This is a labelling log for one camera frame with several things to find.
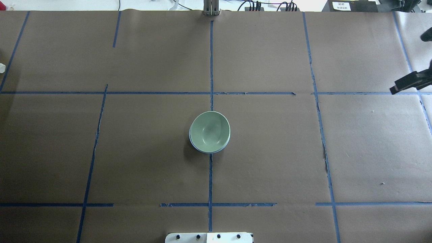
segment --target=cable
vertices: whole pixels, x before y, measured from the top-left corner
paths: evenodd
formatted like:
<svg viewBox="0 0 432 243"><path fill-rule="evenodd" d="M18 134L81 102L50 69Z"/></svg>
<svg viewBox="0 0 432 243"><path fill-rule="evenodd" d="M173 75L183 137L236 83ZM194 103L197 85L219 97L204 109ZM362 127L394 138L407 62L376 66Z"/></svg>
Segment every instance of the cable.
<svg viewBox="0 0 432 243"><path fill-rule="evenodd" d="M282 4L286 4L286 9L288 9L288 3L287 2L282 2L281 4L279 4L279 7L277 7L276 12L279 11L280 6L282 6Z"/></svg>
<svg viewBox="0 0 432 243"><path fill-rule="evenodd" d="M247 1L243 1L243 3L240 4L240 7L238 7L237 11L240 11L240 8L243 6L243 4L249 2L249 11L251 10L251 2L252 4L254 4L254 2L252 0L247 0Z"/></svg>
<svg viewBox="0 0 432 243"><path fill-rule="evenodd" d="M241 2L249 2L250 0L238 0L238 1L241 1Z"/></svg>
<svg viewBox="0 0 432 243"><path fill-rule="evenodd" d="M179 3L179 5L181 6L181 7L184 7L185 9L188 9L188 10L193 10L193 9L190 9L190 8L188 8L188 7L185 7L185 6L183 6L183 5L181 5L180 3Z"/></svg>

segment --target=blue tape line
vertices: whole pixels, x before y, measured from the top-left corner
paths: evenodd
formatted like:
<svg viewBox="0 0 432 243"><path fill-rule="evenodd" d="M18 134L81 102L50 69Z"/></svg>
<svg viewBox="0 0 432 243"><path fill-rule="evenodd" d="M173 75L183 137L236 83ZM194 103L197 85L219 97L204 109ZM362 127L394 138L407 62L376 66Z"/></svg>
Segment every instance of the blue tape line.
<svg viewBox="0 0 432 243"><path fill-rule="evenodd" d="M276 202L212 203L212 207L273 207ZM208 207L208 203L161 203L161 207Z"/></svg>
<svg viewBox="0 0 432 243"><path fill-rule="evenodd" d="M120 17L121 17L121 11L118 12L117 26L115 27L115 34L114 34L114 42L112 43L113 48L115 48L115 43L117 43L117 34L118 34L118 26L120 25Z"/></svg>
<svg viewBox="0 0 432 243"><path fill-rule="evenodd" d="M215 95L296 95L293 92L214 92Z"/></svg>
<svg viewBox="0 0 432 243"><path fill-rule="evenodd" d="M0 207L82 207L82 203L0 203ZM87 207L114 207L113 203L89 203Z"/></svg>
<svg viewBox="0 0 432 243"><path fill-rule="evenodd" d="M210 92L110 91L109 95L208 95Z"/></svg>
<svg viewBox="0 0 432 243"><path fill-rule="evenodd" d="M331 206L329 202L317 202L315 206ZM431 206L432 202L429 201L379 201L379 202L337 202L337 206L383 206L383 205L428 205Z"/></svg>
<svg viewBox="0 0 432 243"><path fill-rule="evenodd" d="M312 81L313 81L313 85L314 85L315 103L316 103L316 107L317 107L318 121L320 124L321 140L322 140L322 144L324 147L324 153L325 153L325 163L326 163L326 167L327 167L328 187L330 189L330 198L331 198L332 209L333 209L334 228L336 230L337 243L340 243L339 224L337 222L336 204L334 201L333 186L331 183L330 166L328 163L328 155L327 155L327 146L326 146L326 141L325 141L325 136L324 136L324 129L323 129L323 124L322 124L322 119L321 119L319 100L318 100L318 90L317 90L317 85L315 82L314 70L312 69L312 54L311 54L311 46L309 44L308 27L306 24L305 12L302 12L302 14L303 14L303 24L305 26L306 45L308 46L308 55L309 55L309 64L310 64L310 69L311 69L311 76L312 76Z"/></svg>
<svg viewBox="0 0 432 243"><path fill-rule="evenodd" d="M410 69L410 72L412 72L413 68L411 66L411 62L410 59L408 58L407 50L405 49L405 44L403 43L402 36L400 34L399 24L397 23L395 12L393 12L393 20L394 20L394 24L396 25L396 32L397 32L397 36L399 37L400 45L402 46L403 54L405 55L405 58L407 60L408 68ZM422 95L418 90L417 90L417 95L419 96L420 105L422 106L423 114L425 115L426 122L428 124L429 133L432 135L432 125L429 119L429 115L426 112L426 107L425 107L425 103L423 102Z"/></svg>
<svg viewBox="0 0 432 243"><path fill-rule="evenodd" d="M419 91L417 91L417 94L419 95L420 105L422 106L423 114L425 115L426 123L428 124L428 127L429 127L429 132L432 135L432 125L431 125L431 121L429 119L429 115L426 111L425 103L423 102L423 98L422 98L421 93Z"/></svg>
<svg viewBox="0 0 432 243"><path fill-rule="evenodd" d="M210 21L210 110L213 110L213 20Z"/></svg>
<svg viewBox="0 0 432 243"><path fill-rule="evenodd" d="M83 230L84 217L86 214L87 199L89 197L90 182L92 180L93 166L95 164L96 147L98 146L102 114L104 112L105 99L107 97L107 89L108 89L108 85L105 86L104 97L102 99L101 113L99 114L99 122L98 122L98 128L96 130L95 145L93 146L92 162L90 163L89 177L87 179L86 193L84 195L83 210L81 211L81 219L79 221L78 237L76 238L76 243L79 243L81 240L81 232Z"/></svg>
<svg viewBox="0 0 432 243"><path fill-rule="evenodd" d="M5 91L5 95L103 95L103 92L82 92L82 91Z"/></svg>
<svg viewBox="0 0 432 243"><path fill-rule="evenodd" d="M208 203L161 203L161 207L208 207Z"/></svg>
<svg viewBox="0 0 432 243"><path fill-rule="evenodd" d="M209 232L213 231L212 206L213 206L213 154L209 156Z"/></svg>
<svg viewBox="0 0 432 243"><path fill-rule="evenodd" d="M318 95L392 95L392 94L390 92L318 92ZM417 95L417 93L400 92L395 95Z"/></svg>
<svg viewBox="0 0 432 243"><path fill-rule="evenodd" d="M4 91L4 95L103 95L101 91ZM171 91L109 91L107 95L209 95L210 92ZM294 92L213 92L214 95L297 95ZM395 95L418 95L417 92L400 92ZM387 92L318 92L318 95L392 95ZM432 95L432 92L420 92Z"/></svg>
<svg viewBox="0 0 432 243"><path fill-rule="evenodd" d="M410 69L410 73L411 73L413 71L413 69L411 67L410 59L408 58L407 50L405 49L405 45L403 44L402 36L400 35L399 24L397 23L395 12L393 12L393 19L394 19L394 24L396 25L396 33L397 33L397 36L399 38L400 44L402 46L403 54L405 55L405 59L406 59L407 64L408 64L408 68Z"/></svg>
<svg viewBox="0 0 432 243"><path fill-rule="evenodd" d="M100 91L5 91L17 95L103 95ZM210 92L110 91L108 95L209 95Z"/></svg>
<svg viewBox="0 0 432 243"><path fill-rule="evenodd" d="M213 203L214 207L273 207L276 202L252 202L252 203Z"/></svg>
<svg viewBox="0 0 432 243"><path fill-rule="evenodd" d="M86 207L114 207L114 203L88 203Z"/></svg>
<svg viewBox="0 0 432 243"><path fill-rule="evenodd" d="M3 80L0 84L0 93L3 89L4 83L6 82L7 74L9 73L10 66L12 65L13 57L15 57L16 49L18 48L19 40L21 39L22 33L24 32L25 25L27 24L27 20L29 19L30 11L27 11L27 15L25 16L24 23L22 23L21 31L19 32L18 39L16 40L15 47L13 48L12 55L10 56L9 63L4 72Z"/></svg>

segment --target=green bowl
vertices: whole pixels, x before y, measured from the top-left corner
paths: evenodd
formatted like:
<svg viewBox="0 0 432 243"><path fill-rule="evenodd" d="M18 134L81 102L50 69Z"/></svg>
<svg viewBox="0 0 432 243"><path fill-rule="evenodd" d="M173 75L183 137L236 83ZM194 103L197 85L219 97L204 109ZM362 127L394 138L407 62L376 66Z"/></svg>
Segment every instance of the green bowl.
<svg viewBox="0 0 432 243"><path fill-rule="evenodd" d="M228 144L231 129L226 117L219 112L204 112L195 118L189 129L192 145L203 153L216 153Z"/></svg>

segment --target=label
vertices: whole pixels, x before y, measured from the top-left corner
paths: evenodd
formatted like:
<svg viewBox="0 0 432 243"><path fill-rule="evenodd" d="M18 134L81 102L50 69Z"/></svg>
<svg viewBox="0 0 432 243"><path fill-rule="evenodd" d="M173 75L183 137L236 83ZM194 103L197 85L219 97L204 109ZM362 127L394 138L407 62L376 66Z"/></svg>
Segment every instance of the label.
<svg viewBox="0 0 432 243"><path fill-rule="evenodd" d="M349 3L333 2L333 9L340 10L340 11L351 11L351 8L349 7Z"/></svg>

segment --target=mounting plate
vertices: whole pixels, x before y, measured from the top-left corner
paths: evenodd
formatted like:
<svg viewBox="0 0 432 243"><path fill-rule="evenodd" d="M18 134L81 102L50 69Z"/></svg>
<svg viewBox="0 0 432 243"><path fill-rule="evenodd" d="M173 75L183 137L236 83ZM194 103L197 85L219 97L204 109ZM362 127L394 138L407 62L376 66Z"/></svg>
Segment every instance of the mounting plate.
<svg viewBox="0 0 432 243"><path fill-rule="evenodd" d="M247 232L170 233L165 243L254 243L254 237Z"/></svg>

